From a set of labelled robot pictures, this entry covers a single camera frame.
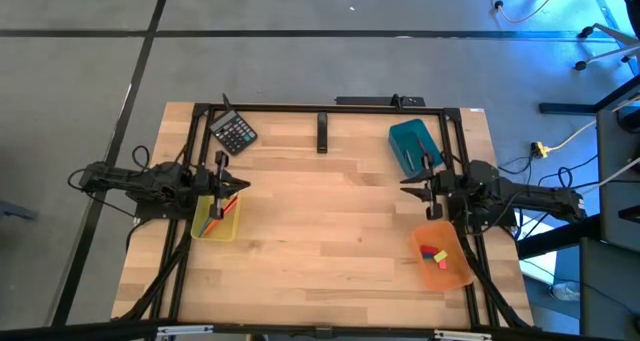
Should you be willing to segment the blue plastic bin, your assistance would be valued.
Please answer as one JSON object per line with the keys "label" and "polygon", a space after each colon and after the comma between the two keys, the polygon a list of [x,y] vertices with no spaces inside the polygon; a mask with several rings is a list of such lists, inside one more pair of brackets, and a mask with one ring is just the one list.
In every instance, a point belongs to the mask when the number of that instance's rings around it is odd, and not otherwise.
{"label": "blue plastic bin", "polygon": [[[440,166],[443,163],[440,149],[436,146],[434,139],[421,119],[412,119],[393,125],[389,129],[388,142],[401,169],[407,177],[416,175],[424,169],[423,155],[417,138],[421,139],[427,153],[434,157],[435,166]],[[412,171],[407,163],[404,155],[405,150],[409,150],[410,152],[415,171]]]}

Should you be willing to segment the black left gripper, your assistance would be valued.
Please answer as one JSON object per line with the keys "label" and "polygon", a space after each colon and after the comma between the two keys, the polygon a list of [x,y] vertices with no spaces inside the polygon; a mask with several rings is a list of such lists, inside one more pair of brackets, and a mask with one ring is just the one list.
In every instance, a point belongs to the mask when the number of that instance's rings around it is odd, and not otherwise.
{"label": "black left gripper", "polygon": [[209,217],[211,219],[222,219],[224,216],[222,201],[227,197],[232,198],[237,196],[240,191],[246,189],[246,186],[242,185],[249,185],[250,182],[236,178],[228,172],[227,182],[229,184],[240,186],[229,186],[226,195],[224,177],[226,174],[226,167],[228,166],[228,155],[224,151],[217,151],[215,153],[214,163],[216,165],[216,169],[214,171],[210,171],[206,167],[202,168],[204,185],[202,186],[203,190],[201,191],[201,194],[205,196],[212,196],[214,198],[213,203],[209,208]]}

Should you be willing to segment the black desk calculator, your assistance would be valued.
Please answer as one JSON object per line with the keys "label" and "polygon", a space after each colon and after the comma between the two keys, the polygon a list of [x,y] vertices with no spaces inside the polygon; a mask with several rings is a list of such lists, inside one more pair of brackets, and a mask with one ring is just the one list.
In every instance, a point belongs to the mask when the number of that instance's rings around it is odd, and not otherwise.
{"label": "black desk calculator", "polygon": [[209,126],[215,139],[230,155],[238,155],[257,139],[256,131],[235,110],[227,110]]}

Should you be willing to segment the black desk leg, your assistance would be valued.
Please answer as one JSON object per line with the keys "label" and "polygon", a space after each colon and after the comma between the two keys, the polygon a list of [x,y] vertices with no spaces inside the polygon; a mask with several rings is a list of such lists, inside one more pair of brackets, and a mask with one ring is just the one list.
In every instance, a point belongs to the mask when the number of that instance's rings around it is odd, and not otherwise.
{"label": "black desk leg", "polygon": [[619,105],[637,92],[640,92],[640,74],[634,76],[594,104],[544,102],[538,105],[538,110],[541,114],[551,115],[596,115],[602,110],[611,109],[614,105]]}

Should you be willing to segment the black floor beam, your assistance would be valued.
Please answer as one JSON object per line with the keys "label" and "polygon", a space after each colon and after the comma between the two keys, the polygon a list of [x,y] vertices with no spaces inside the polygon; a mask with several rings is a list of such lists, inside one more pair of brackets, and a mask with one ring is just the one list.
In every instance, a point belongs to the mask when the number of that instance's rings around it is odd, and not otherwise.
{"label": "black floor beam", "polygon": [[582,238],[601,239],[600,215],[529,236],[518,242],[520,260],[577,245]]}

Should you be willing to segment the black flat bar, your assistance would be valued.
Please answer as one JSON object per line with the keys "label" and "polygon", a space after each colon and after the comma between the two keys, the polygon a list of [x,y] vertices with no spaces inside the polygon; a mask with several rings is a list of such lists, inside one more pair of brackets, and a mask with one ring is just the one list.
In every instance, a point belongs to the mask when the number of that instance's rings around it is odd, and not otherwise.
{"label": "black flat bar", "polygon": [[343,106],[393,106],[399,107],[425,107],[425,101],[417,96],[338,96],[335,98],[337,105]]}

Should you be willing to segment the grey cabinet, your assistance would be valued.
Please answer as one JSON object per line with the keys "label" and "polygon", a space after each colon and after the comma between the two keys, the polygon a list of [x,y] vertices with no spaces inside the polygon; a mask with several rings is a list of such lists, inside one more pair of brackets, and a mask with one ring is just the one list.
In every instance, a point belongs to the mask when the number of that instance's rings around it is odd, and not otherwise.
{"label": "grey cabinet", "polygon": [[[629,133],[609,110],[597,114],[599,179],[604,181],[636,159],[640,167],[640,134]],[[601,236],[610,244],[640,253],[640,223],[619,216],[621,210],[640,205],[640,172],[633,167],[619,173],[598,189]]]}

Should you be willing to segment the black bottom rail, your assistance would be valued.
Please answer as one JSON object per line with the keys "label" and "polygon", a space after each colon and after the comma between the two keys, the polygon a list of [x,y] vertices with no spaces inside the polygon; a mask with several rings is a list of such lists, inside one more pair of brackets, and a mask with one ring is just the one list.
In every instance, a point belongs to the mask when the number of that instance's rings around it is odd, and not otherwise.
{"label": "black bottom rail", "polygon": [[[399,337],[434,338],[431,328],[389,328],[389,327],[333,327],[333,326],[285,326],[246,324],[189,324],[170,319],[117,320],[105,323],[48,326],[0,331],[0,341],[131,341],[140,338],[157,337],[159,327],[173,325],[213,325],[213,333],[222,334],[284,334],[291,337],[307,336],[316,339],[337,337]],[[477,326],[468,330],[492,335],[493,341],[623,341],[593,338],[571,334],[545,332],[535,328],[504,328]]]}

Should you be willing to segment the silver bracket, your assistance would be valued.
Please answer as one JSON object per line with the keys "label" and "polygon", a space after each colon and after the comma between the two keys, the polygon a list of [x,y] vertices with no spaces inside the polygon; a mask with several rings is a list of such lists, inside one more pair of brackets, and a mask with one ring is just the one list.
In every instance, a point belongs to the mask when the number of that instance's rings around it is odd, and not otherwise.
{"label": "silver bracket", "polygon": [[162,326],[157,329],[157,337],[177,337],[181,335],[198,335],[213,333],[215,327],[213,325],[173,325]]}
{"label": "silver bracket", "polygon": [[491,334],[438,329],[434,331],[434,338],[437,341],[493,341]]}

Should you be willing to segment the yellow plastic bin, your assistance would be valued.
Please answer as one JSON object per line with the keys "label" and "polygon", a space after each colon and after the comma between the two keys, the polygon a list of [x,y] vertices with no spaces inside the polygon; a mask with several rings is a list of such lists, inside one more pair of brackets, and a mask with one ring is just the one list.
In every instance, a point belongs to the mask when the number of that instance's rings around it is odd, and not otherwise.
{"label": "yellow plastic bin", "polygon": [[231,242],[235,239],[240,219],[241,197],[238,194],[230,199],[222,201],[224,216],[222,219],[213,219],[204,235],[199,237],[200,229],[204,221],[209,217],[209,208],[213,203],[212,196],[203,196],[198,199],[190,230],[193,239],[212,242]]}

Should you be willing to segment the person's shoe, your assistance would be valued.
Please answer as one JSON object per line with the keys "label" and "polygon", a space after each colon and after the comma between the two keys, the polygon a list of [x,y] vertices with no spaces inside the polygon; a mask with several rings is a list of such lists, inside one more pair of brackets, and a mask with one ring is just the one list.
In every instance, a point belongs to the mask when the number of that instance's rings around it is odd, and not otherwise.
{"label": "person's shoe", "polygon": [[549,288],[550,296],[566,302],[578,302],[581,297],[581,286],[577,282],[562,282]]}

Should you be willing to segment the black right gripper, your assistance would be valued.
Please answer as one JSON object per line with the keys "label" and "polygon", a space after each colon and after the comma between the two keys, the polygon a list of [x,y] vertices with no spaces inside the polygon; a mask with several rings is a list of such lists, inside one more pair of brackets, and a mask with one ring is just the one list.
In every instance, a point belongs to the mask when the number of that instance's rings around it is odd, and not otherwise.
{"label": "black right gripper", "polygon": [[413,175],[402,183],[419,183],[428,181],[429,189],[425,188],[407,188],[402,190],[410,195],[419,198],[422,202],[430,201],[430,206],[426,209],[428,220],[437,220],[443,216],[443,205],[437,201],[437,196],[446,196],[453,189],[453,171],[445,169],[436,172],[434,170],[434,157],[426,153],[424,161],[427,169],[422,169],[416,175]]}

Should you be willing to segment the grey box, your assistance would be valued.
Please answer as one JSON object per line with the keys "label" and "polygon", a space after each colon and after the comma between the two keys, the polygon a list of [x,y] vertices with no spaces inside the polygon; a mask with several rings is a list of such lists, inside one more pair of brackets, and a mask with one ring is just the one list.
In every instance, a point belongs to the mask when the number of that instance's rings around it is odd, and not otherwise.
{"label": "grey box", "polygon": [[640,341],[640,254],[580,241],[580,333]]}

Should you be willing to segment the orange plastic bin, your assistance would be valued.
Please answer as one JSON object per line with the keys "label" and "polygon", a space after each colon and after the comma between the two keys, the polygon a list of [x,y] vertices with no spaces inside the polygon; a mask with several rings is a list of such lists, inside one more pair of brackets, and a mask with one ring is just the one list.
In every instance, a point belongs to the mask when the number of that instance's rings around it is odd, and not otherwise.
{"label": "orange plastic bin", "polygon": [[[473,273],[454,226],[448,221],[428,221],[416,227],[411,232],[410,242],[424,285],[429,291],[448,292],[472,283]],[[443,262],[446,267],[441,268],[435,257],[425,258],[422,246],[435,248],[434,255],[445,252],[447,256]]]}

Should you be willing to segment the white chair base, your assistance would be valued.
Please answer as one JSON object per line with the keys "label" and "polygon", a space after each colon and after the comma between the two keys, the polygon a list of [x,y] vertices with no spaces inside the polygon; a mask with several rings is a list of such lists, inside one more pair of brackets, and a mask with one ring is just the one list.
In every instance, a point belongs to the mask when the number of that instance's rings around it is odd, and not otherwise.
{"label": "white chair base", "polygon": [[587,26],[581,30],[577,35],[580,40],[587,39],[595,30],[600,30],[606,35],[610,36],[614,40],[623,44],[622,48],[618,50],[609,51],[603,54],[587,57],[585,60],[581,60],[575,63],[574,69],[577,71],[583,71],[589,64],[605,59],[611,59],[617,56],[621,57],[623,63],[628,63],[632,58],[635,58],[640,68],[640,38],[623,33],[615,28],[594,23],[591,26]]}

